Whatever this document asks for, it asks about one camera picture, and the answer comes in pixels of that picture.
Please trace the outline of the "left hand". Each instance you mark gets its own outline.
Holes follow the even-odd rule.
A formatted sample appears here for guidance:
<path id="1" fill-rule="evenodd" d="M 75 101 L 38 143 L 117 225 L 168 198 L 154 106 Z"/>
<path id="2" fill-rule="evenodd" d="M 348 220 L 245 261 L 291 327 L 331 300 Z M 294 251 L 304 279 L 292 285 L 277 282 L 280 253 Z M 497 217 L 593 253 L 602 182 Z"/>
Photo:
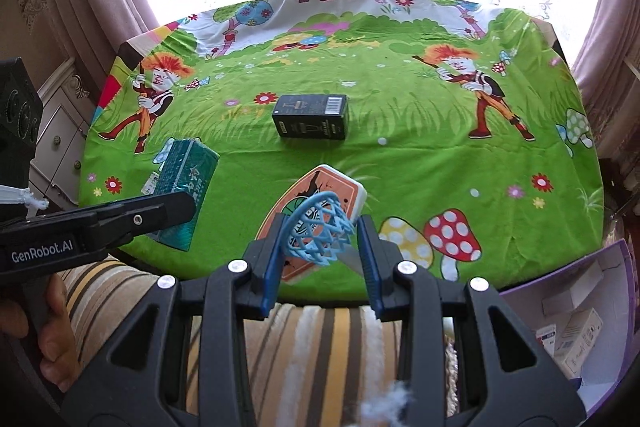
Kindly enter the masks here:
<path id="1" fill-rule="evenodd" d="M 58 274 L 50 276 L 43 294 L 48 307 L 47 322 L 38 334 L 42 353 L 40 371 L 43 377 L 62 392 L 70 389 L 80 369 L 75 337 L 66 309 L 66 286 Z M 28 321 L 23 309 L 14 301 L 1 300 L 1 332 L 22 339 L 28 334 Z"/>

